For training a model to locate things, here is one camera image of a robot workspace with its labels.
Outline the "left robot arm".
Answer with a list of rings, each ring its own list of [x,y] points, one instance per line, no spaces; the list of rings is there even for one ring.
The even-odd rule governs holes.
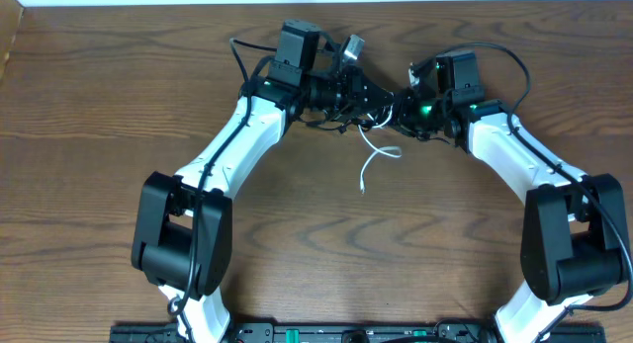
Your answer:
[[[243,83],[233,114],[211,143],[173,175],[144,182],[131,261],[167,296],[175,335],[219,342],[230,324],[220,289],[232,253],[232,207],[261,157],[300,120],[323,113],[339,129],[392,105],[391,92],[358,64],[364,40],[337,43],[317,25],[290,19]]]

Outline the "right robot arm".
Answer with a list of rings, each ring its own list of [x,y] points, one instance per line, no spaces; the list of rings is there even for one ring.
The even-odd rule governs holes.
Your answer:
[[[523,282],[494,315],[488,339],[546,342],[590,300],[632,284],[632,256],[620,183],[590,176],[556,156],[512,106],[489,99],[476,56],[445,50],[413,64],[396,98],[394,126],[420,140],[440,133],[493,169],[524,205]]]

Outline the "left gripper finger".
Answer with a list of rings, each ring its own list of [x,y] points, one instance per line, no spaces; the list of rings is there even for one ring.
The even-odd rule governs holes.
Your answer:
[[[392,92],[380,87],[368,78],[363,80],[363,100],[366,104],[392,104]]]
[[[372,117],[386,117],[394,104],[394,97],[371,98],[363,106],[363,114]]]

